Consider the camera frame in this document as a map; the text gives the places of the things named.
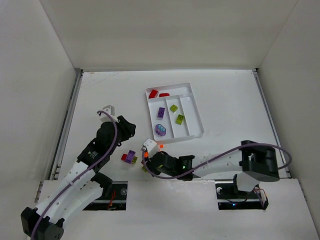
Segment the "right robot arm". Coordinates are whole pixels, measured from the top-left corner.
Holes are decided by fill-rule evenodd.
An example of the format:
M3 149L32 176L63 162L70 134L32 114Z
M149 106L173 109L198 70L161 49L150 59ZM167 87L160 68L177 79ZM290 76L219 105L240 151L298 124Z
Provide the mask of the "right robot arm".
M142 151L148 155L142 163L152 176L163 180L192 181L212 174L234 173L235 188L251 192L261 182L280 179L275 146L244 140L240 146L218 155L173 157L147 139Z

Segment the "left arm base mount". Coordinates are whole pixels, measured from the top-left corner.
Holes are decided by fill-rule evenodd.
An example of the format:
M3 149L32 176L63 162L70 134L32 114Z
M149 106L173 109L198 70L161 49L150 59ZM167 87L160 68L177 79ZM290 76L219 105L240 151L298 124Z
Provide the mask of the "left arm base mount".
M93 180L102 187L99 198L86 206L84 211L125 211L127 206L128 182L113 181L102 173L98 173Z

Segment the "purple sloped lego brick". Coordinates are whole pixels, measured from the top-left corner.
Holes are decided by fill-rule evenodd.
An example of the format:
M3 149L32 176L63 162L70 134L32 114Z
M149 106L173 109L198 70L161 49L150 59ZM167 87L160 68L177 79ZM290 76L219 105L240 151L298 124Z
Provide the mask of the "purple sloped lego brick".
M165 136L166 133L167 133L167 130L166 128L162 125L162 124L157 124L155 126L155 133L158 135L158 136Z

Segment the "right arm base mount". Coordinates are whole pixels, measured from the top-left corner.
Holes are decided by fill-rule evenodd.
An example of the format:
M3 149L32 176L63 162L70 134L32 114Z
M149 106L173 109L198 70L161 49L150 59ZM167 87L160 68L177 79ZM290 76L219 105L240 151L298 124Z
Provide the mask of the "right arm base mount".
M219 210L263 210L269 206L269 199L264 189L256 184L252 191L240 191L233 180L215 182L217 206Z

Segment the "red curved lego brick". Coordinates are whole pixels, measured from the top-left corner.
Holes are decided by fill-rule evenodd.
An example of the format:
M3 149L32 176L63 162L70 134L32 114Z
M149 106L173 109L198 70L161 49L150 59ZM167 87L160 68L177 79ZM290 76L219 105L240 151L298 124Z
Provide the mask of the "red curved lego brick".
M162 97L169 97L170 94L169 93L160 93L159 94L159 97L162 98Z

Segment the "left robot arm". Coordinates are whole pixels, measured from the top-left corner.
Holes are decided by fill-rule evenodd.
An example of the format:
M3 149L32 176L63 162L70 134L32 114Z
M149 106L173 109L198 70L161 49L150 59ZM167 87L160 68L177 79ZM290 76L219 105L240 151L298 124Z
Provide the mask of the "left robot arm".
M36 207L21 213L23 232L32 240L59 240L67 224L92 201L110 191L113 181L100 172L116 147L135 135L136 125L123 116L101 124L96 137L77 157L58 187Z

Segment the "red flower lego brick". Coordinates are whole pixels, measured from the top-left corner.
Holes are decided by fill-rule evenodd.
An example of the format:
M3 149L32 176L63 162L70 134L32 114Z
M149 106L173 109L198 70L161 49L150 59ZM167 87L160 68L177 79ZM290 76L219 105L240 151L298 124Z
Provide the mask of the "red flower lego brick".
M153 89L153 90L150 92L148 98L149 98L149 99L154 99L154 98L157 98L158 95L159 95L159 91L156 90L156 89Z

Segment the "lime green small lego brick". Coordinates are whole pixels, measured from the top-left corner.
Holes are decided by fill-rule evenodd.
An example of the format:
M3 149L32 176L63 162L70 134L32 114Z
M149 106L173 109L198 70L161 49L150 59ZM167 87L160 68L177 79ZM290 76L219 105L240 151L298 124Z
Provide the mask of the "lime green small lego brick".
M134 158L133 158L133 160L132 160L132 164L135 164L136 162L137 162L137 159L138 159L138 157L137 156L135 156Z

